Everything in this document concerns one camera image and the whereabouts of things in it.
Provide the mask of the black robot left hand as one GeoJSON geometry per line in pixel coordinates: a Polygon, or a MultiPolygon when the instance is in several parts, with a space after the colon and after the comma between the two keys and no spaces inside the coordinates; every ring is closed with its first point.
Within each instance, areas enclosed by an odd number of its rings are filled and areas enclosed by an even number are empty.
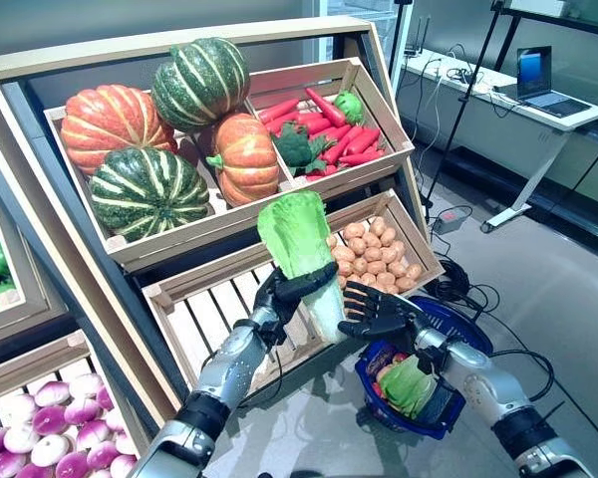
{"type": "Polygon", "coordinates": [[[288,279],[281,268],[276,267],[260,285],[255,295],[253,311],[271,311],[283,324],[287,324],[300,301],[325,287],[337,272],[338,265],[330,262],[313,272],[288,279]]]}

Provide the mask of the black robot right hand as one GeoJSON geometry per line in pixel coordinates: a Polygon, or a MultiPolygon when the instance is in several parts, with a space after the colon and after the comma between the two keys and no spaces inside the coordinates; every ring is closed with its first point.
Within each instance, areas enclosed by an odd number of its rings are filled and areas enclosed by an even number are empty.
{"type": "Polygon", "coordinates": [[[368,342],[386,340],[407,354],[416,351],[416,338],[429,323],[415,304],[357,282],[349,282],[343,296],[347,312],[338,324],[341,333],[368,342]]]}

